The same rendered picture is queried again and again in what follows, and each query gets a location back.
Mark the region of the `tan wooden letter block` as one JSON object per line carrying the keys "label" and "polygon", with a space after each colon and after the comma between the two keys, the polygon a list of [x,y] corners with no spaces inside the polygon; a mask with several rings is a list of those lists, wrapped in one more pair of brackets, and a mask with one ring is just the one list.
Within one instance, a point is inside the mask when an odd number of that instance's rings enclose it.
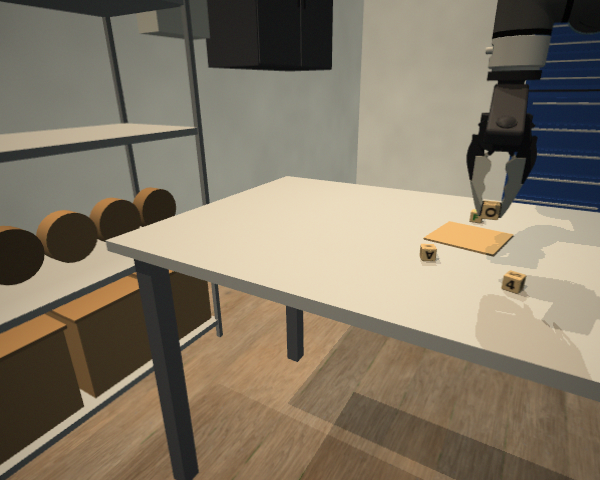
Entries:
{"label": "tan wooden letter block", "polygon": [[421,244],[420,258],[422,261],[436,261],[437,248],[434,244]]}
{"label": "tan wooden letter block", "polygon": [[489,220],[498,220],[500,208],[500,202],[484,200],[481,218]]}
{"label": "tan wooden letter block", "polygon": [[469,221],[470,222],[475,222],[475,223],[481,223],[481,221],[482,221],[481,216],[477,215],[477,212],[476,212],[475,209],[472,209]]}
{"label": "tan wooden letter block", "polygon": [[521,274],[510,270],[504,275],[501,288],[518,294],[524,289],[525,280],[525,274]]}

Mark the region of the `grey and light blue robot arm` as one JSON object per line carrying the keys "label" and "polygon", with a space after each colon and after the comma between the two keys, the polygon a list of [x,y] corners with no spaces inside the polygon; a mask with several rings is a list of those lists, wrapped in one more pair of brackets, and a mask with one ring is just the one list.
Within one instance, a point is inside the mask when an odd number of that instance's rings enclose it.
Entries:
{"label": "grey and light blue robot arm", "polygon": [[[485,51],[492,54],[488,68],[540,70],[546,64],[553,24],[558,22],[573,22],[568,25],[578,34],[600,33],[600,0],[498,0],[493,47]],[[521,144],[528,93],[528,84],[494,86],[485,144]]]}

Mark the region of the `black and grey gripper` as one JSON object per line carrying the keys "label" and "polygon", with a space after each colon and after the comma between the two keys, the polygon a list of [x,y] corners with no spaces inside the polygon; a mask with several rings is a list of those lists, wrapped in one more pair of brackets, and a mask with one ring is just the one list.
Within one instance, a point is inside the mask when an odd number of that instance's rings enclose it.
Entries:
{"label": "black and grey gripper", "polygon": [[[542,70],[492,71],[488,72],[487,81],[498,81],[501,84],[524,84],[526,80],[540,80],[541,74]],[[481,216],[484,204],[482,199],[485,191],[484,179],[491,169],[488,155],[498,151],[508,152],[512,156],[505,168],[508,181],[504,187],[505,196],[500,202],[499,218],[501,218],[512,204],[535,164],[538,137],[531,134],[531,129],[535,127],[535,124],[532,123],[533,115],[526,113],[525,132],[520,146],[485,144],[483,141],[488,116],[489,113],[482,113],[481,122],[478,124],[481,127],[479,130],[481,130],[478,135],[472,135],[466,161],[475,209],[478,216]],[[488,155],[484,150],[488,151]],[[517,152],[517,155],[514,156],[514,152]]]}

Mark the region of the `orange mat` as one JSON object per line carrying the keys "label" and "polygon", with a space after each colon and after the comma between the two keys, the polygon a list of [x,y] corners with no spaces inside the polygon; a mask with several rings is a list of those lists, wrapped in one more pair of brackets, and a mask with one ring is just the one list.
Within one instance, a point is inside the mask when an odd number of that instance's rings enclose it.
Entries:
{"label": "orange mat", "polygon": [[423,239],[494,256],[513,235],[449,221]]}

